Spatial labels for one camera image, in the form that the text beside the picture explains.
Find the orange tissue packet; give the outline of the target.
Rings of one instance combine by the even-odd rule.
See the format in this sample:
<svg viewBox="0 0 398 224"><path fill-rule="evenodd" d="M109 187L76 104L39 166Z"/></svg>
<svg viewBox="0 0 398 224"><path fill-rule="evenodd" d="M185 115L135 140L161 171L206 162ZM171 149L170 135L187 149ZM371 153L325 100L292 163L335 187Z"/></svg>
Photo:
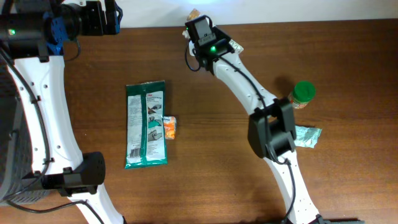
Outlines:
<svg viewBox="0 0 398 224"><path fill-rule="evenodd" d="M164 129L166 139L175 139L177 119L174 116L164 116Z"/></svg>

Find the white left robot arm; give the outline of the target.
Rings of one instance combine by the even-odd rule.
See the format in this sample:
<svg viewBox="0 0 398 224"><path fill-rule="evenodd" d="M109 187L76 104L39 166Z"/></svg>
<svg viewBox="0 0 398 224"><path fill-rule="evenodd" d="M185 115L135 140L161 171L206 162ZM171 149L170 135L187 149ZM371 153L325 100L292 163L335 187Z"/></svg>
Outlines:
<svg viewBox="0 0 398 224"><path fill-rule="evenodd" d="M123 10L106 1L2 1L1 59L16 84L30 137L31 170L1 202L22 210L22 198L56 190L89 223L124 223L104 186L100 152L82 153L65 96L65 42L116 35Z"/></svg>

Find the light green wipes packet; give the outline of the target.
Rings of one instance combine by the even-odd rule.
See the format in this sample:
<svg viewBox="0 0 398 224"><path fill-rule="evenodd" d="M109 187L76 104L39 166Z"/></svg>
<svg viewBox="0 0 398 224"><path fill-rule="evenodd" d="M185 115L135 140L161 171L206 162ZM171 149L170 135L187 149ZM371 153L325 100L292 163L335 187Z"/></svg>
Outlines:
<svg viewBox="0 0 398 224"><path fill-rule="evenodd" d="M298 147L314 148L322 133L322 129L320 128L308 128L303 126L296 126L295 130L297 137L294 143Z"/></svg>

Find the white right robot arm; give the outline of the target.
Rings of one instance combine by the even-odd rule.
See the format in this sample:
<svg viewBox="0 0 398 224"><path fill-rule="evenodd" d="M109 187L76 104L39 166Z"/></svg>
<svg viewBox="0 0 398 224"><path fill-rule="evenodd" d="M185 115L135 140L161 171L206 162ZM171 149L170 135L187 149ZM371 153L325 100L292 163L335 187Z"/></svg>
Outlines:
<svg viewBox="0 0 398 224"><path fill-rule="evenodd" d="M256 80L231 44L231 37L208 16L190 19L185 27L189 36L187 52L200 68L233 92L249 116L249 145L270 167L284 200L286 214L282 223L325 223L309 196L298 165L290 101L276 98Z"/></svg>

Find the white tube gold cap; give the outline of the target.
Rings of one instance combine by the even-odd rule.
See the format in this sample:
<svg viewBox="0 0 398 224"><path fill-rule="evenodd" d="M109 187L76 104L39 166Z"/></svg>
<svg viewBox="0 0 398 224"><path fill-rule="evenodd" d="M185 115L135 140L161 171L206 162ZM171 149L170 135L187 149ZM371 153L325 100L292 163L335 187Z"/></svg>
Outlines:
<svg viewBox="0 0 398 224"><path fill-rule="evenodd" d="M204 48L211 53L216 53L223 47L231 47L231 50L237 54L244 50L240 44L215 25L209 16L196 9L189 13L182 34L190 41L188 45L190 49Z"/></svg>

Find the green lid jar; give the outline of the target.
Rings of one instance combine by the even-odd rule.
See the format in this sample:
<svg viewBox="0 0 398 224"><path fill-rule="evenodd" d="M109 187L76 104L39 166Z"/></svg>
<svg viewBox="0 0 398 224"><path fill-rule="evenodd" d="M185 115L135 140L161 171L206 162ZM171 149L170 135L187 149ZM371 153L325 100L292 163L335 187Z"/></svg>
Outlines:
<svg viewBox="0 0 398 224"><path fill-rule="evenodd" d="M313 83L308 81L298 82L292 92L289 94L289 101L294 109L302 109L311 102L316 95L316 89Z"/></svg>

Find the green 3M gloves package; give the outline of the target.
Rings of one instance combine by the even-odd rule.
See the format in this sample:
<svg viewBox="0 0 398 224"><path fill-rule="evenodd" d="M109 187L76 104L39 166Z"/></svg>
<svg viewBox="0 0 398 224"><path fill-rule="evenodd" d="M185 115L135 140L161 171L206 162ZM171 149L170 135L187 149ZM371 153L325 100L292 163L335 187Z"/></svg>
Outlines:
<svg viewBox="0 0 398 224"><path fill-rule="evenodd" d="M126 86L127 148L125 169L165 165L165 82Z"/></svg>

